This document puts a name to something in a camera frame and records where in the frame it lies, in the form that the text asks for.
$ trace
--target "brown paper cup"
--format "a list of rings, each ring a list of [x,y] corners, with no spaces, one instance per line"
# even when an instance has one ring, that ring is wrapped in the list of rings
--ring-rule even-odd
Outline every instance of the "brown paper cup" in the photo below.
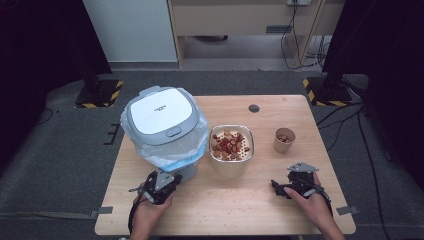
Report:
[[[278,153],[285,153],[296,139],[294,132],[288,128],[279,128],[275,132],[274,149]]]

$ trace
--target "dried fruit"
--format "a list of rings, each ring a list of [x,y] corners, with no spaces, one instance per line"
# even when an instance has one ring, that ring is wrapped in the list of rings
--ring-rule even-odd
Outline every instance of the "dried fruit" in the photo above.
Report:
[[[213,150],[213,156],[221,158],[224,161],[235,161],[242,160],[240,152],[248,152],[249,147],[243,148],[243,141],[245,140],[243,134],[237,132],[231,134],[231,131],[224,129],[222,136],[213,135],[211,139],[211,149]]]

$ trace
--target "person's arm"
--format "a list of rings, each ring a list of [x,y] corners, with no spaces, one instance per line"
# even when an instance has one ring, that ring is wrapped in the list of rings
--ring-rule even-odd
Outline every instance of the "person's arm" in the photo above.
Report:
[[[318,176],[315,173],[314,182],[320,185]],[[309,199],[305,199],[291,188],[284,188],[284,191],[296,201],[309,220],[318,227],[326,240],[345,239],[333,216],[331,216],[324,198],[320,194],[313,193]]]
[[[171,194],[161,205],[154,205],[147,200],[138,205],[133,218],[130,240],[149,239],[160,217],[171,206],[173,196],[174,194]]]

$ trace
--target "plastic bag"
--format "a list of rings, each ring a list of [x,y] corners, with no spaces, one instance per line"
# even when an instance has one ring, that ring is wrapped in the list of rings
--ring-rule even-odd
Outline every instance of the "plastic bag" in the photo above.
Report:
[[[127,111],[130,104],[125,107],[121,114],[121,126],[134,143],[137,154],[165,172],[171,172],[195,163],[203,156],[207,145],[209,126],[206,116],[199,109],[190,93],[183,88],[178,89],[185,92],[193,101],[198,111],[199,121],[193,130],[177,140],[155,146],[145,144],[136,138],[128,123]]]

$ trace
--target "wall outlet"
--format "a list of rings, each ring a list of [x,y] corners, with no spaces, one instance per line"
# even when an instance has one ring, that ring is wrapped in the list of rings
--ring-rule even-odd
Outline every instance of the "wall outlet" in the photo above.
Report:
[[[311,0],[287,0],[287,5],[294,6],[294,2],[298,6],[308,6],[311,5]]]

